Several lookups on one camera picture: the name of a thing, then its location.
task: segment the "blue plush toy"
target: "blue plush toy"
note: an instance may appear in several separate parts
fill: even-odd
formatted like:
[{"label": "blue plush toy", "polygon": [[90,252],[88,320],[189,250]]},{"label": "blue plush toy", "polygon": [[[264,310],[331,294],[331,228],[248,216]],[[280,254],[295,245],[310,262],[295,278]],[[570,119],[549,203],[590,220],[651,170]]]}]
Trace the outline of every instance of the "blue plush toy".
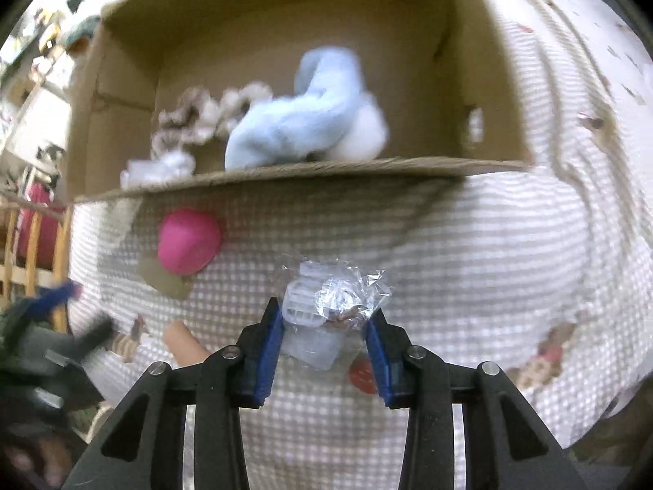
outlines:
[{"label": "blue plush toy", "polygon": [[233,130],[224,169],[256,168],[320,160],[376,158],[388,129],[367,93],[357,55],[343,47],[304,54],[295,97],[256,104]]}]

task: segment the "orange object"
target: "orange object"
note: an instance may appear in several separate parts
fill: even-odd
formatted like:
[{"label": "orange object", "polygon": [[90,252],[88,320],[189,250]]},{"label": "orange object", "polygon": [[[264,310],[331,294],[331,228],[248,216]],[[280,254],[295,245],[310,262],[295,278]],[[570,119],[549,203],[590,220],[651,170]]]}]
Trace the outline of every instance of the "orange object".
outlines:
[{"label": "orange object", "polygon": [[349,367],[349,381],[355,388],[365,392],[365,394],[376,394],[378,392],[369,357],[359,356],[354,360]]},{"label": "orange object", "polygon": [[168,324],[168,327],[163,331],[163,342],[180,366],[203,363],[211,355],[211,352],[193,337],[193,334],[181,320],[175,320]]}]

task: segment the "transparent plastic bag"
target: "transparent plastic bag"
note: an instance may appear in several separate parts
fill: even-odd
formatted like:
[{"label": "transparent plastic bag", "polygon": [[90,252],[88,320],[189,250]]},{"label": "transparent plastic bag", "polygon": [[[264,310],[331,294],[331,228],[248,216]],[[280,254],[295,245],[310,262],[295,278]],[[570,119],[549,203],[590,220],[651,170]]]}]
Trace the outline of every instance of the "transparent plastic bag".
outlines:
[{"label": "transparent plastic bag", "polygon": [[284,256],[278,286],[282,353],[322,371],[353,362],[364,346],[363,327],[393,293],[381,269],[291,256]]}]

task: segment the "triangular cutout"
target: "triangular cutout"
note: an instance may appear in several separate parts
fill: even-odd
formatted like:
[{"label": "triangular cutout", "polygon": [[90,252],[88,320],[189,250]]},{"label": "triangular cutout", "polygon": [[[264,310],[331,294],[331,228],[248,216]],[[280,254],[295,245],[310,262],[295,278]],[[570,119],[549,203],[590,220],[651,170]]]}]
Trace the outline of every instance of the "triangular cutout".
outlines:
[{"label": "triangular cutout", "polygon": [[508,433],[510,456],[515,461],[545,455],[549,450],[528,425],[526,418],[508,396],[501,396],[501,410],[504,413],[505,430]]},{"label": "triangular cutout", "polygon": [[136,460],[148,404],[147,394],[142,394],[136,399],[104,441],[102,455],[129,463]]}]

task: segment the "checkered tablecloth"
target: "checkered tablecloth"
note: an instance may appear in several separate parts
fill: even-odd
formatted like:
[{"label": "checkered tablecloth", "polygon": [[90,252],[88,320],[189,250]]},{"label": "checkered tablecloth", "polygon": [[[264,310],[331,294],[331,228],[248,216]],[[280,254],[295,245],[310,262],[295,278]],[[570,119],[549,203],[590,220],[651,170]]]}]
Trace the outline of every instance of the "checkered tablecloth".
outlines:
[{"label": "checkered tablecloth", "polygon": [[[152,361],[174,363],[160,341],[171,319],[211,350],[258,321],[280,252],[387,269],[389,321],[452,363],[519,367],[551,327],[576,322],[561,376],[525,393],[563,446],[637,381],[652,335],[653,91],[641,75],[651,60],[599,0],[487,1],[522,91],[531,171],[252,182],[77,208],[71,277],[84,295],[71,326],[102,309],[123,332],[141,314],[153,336],[134,363],[105,352],[89,363],[110,401]],[[579,113],[602,128],[587,129]],[[214,213],[226,232],[186,301],[136,274],[162,217],[181,206]],[[242,414],[251,487],[395,489],[406,423],[344,376],[311,379],[282,359],[264,409]],[[459,429],[456,440],[462,488]]]}]

